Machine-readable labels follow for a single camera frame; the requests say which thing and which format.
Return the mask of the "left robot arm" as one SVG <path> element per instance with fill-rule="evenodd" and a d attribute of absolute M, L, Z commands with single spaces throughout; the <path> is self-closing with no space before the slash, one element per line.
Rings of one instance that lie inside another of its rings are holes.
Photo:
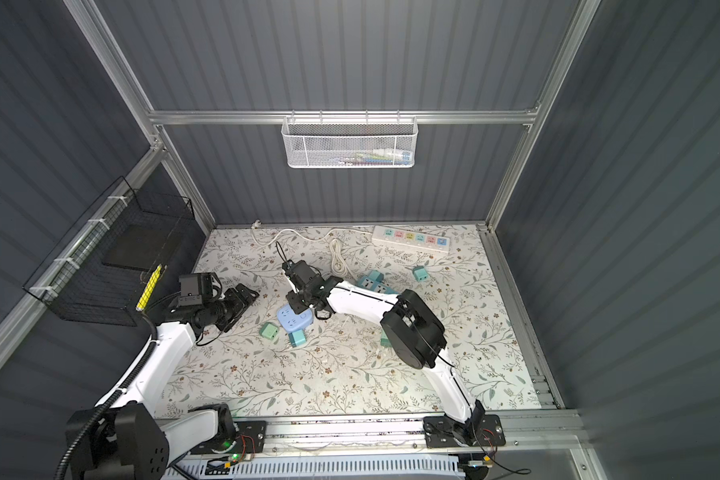
<path fill-rule="evenodd" d="M 243 284 L 223 289 L 214 273 L 183 275 L 179 291 L 162 299 L 168 305 L 164 322 L 155 324 L 149 311 L 159 304 L 152 295 L 161 276 L 156 268 L 135 307 L 149 327 L 148 340 L 95 407 L 70 417 L 67 449 L 55 478 L 159 479 L 170 469 L 188 478 L 179 463 L 198 446 L 227 463 L 255 450 L 253 438 L 239 432 L 225 405 L 197 407 L 164 425 L 154 413 L 179 361 L 199 345 L 206 327 L 228 332 L 258 299 L 258 292 Z"/>

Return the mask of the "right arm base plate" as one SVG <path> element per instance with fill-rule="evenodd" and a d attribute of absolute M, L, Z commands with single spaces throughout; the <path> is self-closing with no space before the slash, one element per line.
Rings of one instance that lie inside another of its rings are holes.
<path fill-rule="evenodd" d="M 425 442 L 428 448 L 503 447 L 506 445 L 504 429 L 497 415 L 485 415 L 474 426 L 454 422 L 446 416 L 423 418 Z"/>

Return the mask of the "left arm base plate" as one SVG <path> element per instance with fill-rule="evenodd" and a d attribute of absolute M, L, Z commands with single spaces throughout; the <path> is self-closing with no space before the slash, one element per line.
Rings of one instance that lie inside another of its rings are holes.
<path fill-rule="evenodd" d="M 236 421 L 235 432 L 195 446 L 194 455 L 253 455 L 262 453 L 267 435 L 265 421 Z"/>

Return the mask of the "lavender square power socket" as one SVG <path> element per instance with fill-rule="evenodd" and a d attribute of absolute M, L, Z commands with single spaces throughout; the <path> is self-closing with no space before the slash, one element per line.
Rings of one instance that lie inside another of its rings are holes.
<path fill-rule="evenodd" d="M 309 308 L 295 313 L 290 305 L 284 305 L 277 311 L 277 320 L 286 332 L 292 333 L 309 327 L 313 323 L 314 315 Z"/>

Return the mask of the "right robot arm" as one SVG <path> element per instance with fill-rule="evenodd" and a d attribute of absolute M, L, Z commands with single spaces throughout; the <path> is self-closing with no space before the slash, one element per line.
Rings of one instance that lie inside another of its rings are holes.
<path fill-rule="evenodd" d="M 303 260 L 285 260 L 282 269 L 292 288 L 286 298 L 294 312 L 351 315 L 380 326 L 398 358 L 423 371 L 453 435 L 463 443 L 474 442 L 485 408 L 469 392 L 451 359 L 444 325 L 416 292 L 374 292 L 336 276 L 325 278 Z"/>

